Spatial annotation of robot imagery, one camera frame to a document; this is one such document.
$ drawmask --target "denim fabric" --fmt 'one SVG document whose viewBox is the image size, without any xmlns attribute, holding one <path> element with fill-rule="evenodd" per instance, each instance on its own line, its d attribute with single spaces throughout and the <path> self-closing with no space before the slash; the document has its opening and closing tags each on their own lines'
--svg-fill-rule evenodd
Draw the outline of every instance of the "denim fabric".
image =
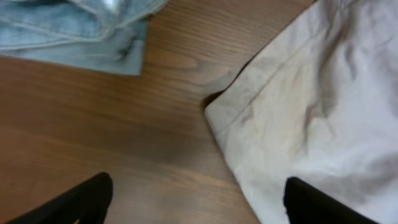
<svg viewBox="0 0 398 224">
<path fill-rule="evenodd" d="M 146 16 L 166 0 L 122 0 L 119 11 L 102 0 L 0 2 L 0 53 L 105 72 L 138 75 Z"/>
</svg>

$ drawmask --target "folded denim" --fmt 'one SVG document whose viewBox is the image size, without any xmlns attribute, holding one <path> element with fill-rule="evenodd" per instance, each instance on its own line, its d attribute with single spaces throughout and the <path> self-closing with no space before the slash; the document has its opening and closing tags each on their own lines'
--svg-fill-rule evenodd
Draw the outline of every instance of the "folded denim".
<svg viewBox="0 0 398 224">
<path fill-rule="evenodd" d="M 124 75 L 140 74 L 149 14 L 167 0 L 0 2 L 0 54 Z"/>
</svg>

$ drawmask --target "brown wood grain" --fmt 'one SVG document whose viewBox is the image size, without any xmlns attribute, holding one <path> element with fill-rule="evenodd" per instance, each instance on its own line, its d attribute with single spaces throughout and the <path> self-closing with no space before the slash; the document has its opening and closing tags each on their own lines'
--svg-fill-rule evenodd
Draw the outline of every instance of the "brown wood grain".
<svg viewBox="0 0 398 224">
<path fill-rule="evenodd" d="M 106 223 L 257 223 L 200 102 L 310 3 L 170 0 L 140 77 L 0 58 L 0 222 L 106 171 Z"/>
</svg>

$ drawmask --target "white cloth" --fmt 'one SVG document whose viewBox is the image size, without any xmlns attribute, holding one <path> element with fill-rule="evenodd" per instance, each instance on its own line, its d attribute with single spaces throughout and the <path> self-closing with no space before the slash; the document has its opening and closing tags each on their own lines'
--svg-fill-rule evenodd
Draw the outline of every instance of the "white cloth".
<svg viewBox="0 0 398 224">
<path fill-rule="evenodd" d="M 263 223 L 289 223 L 296 176 L 398 223 L 398 1 L 318 1 L 206 109 Z"/>
</svg>

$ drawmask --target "clothing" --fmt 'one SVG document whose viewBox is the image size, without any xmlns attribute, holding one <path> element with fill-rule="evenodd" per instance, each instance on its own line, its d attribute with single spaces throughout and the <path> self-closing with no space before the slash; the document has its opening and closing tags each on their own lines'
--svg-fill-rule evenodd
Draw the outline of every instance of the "clothing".
<svg viewBox="0 0 398 224">
<path fill-rule="evenodd" d="M 0 2 L 0 54 L 140 74 L 149 14 L 166 0 Z"/>
<path fill-rule="evenodd" d="M 397 1 L 318 1 L 206 108 L 263 223 L 288 223 L 296 176 L 378 223 L 398 223 Z"/>
</svg>

